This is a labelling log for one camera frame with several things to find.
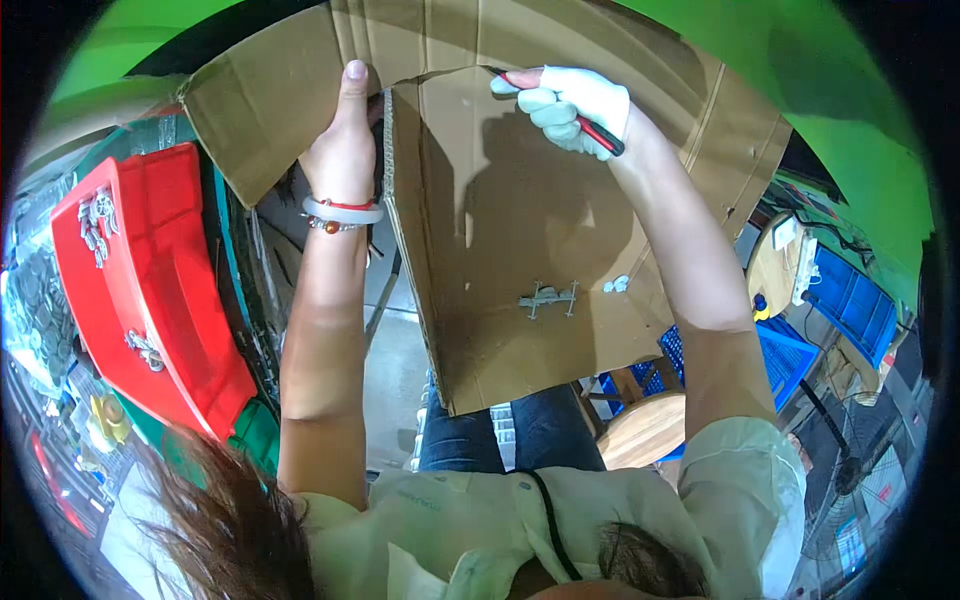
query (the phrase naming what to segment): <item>red plastic bin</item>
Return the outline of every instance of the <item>red plastic bin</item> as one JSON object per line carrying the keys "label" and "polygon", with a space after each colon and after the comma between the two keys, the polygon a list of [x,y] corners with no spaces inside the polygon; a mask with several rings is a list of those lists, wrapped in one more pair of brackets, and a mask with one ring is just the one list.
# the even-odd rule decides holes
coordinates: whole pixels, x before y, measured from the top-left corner
{"label": "red plastic bin", "polygon": [[[107,188],[120,233],[107,237],[104,268],[81,237],[80,203]],[[217,294],[201,221],[200,163],[179,144],[118,163],[108,158],[50,215],[67,301],[104,379],[154,418],[226,441],[256,394]],[[150,369],[125,335],[156,346]]]}

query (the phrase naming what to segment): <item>red box cutter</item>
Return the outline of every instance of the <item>red box cutter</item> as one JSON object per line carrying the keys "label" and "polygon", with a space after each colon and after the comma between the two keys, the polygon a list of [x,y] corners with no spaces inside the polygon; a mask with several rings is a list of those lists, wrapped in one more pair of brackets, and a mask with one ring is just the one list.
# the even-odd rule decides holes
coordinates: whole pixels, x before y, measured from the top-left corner
{"label": "red box cutter", "polygon": [[[513,85],[510,80],[507,79],[506,69],[488,66],[487,70],[489,70],[495,76],[503,79],[503,81],[507,82],[508,84]],[[610,154],[614,156],[620,156],[623,154],[623,142],[617,139],[616,135],[608,132],[605,127],[595,121],[590,121],[581,114],[577,115],[577,121],[580,123],[580,130],[595,139],[598,144],[610,151]]]}

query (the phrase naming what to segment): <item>white glove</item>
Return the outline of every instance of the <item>white glove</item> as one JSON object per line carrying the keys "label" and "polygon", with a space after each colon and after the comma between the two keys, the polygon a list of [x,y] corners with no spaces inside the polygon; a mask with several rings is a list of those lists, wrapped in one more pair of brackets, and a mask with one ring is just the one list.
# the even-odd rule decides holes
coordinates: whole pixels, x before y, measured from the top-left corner
{"label": "white glove", "polygon": [[627,129],[630,92],[593,71],[544,66],[539,87],[520,89],[502,77],[494,77],[490,89],[495,94],[519,92],[516,105],[530,115],[534,125],[543,129],[547,139],[564,150],[586,152],[600,160],[611,157],[610,151],[580,131],[578,113],[621,140]]}

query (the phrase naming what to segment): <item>jeans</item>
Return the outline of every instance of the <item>jeans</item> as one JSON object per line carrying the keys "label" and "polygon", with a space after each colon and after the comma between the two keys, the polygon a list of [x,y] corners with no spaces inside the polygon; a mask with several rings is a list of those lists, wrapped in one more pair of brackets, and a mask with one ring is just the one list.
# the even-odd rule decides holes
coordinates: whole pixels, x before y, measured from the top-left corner
{"label": "jeans", "polygon": [[[607,470],[569,385],[510,403],[516,430],[516,470],[571,467]],[[451,417],[430,377],[420,470],[503,473],[489,410]]]}

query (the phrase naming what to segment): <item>brown hair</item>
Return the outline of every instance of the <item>brown hair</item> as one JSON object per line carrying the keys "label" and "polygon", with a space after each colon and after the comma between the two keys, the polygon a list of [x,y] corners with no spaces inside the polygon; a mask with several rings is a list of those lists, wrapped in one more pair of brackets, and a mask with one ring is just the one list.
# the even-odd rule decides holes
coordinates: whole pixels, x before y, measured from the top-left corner
{"label": "brown hair", "polygon": [[151,473],[170,526],[140,526],[180,568],[187,590],[155,566],[160,595],[162,583],[178,597],[206,600],[320,597],[300,528],[305,512],[275,478],[210,438],[183,431],[167,437],[175,438],[180,465],[155,457]]}
{"label": "brown hair", "polygon": [[[188,468],[153,465],[155,498],[171,516],[143,523],[180,568],[189,592],[206,600],[317,598],[294,502],[237,451],[195,433],[177,436]],[[597,562],[604,579],[664,598],[707,596],[703,569],[628,523],[611,523]],[[161,581],[174,588],[169,578]]]}

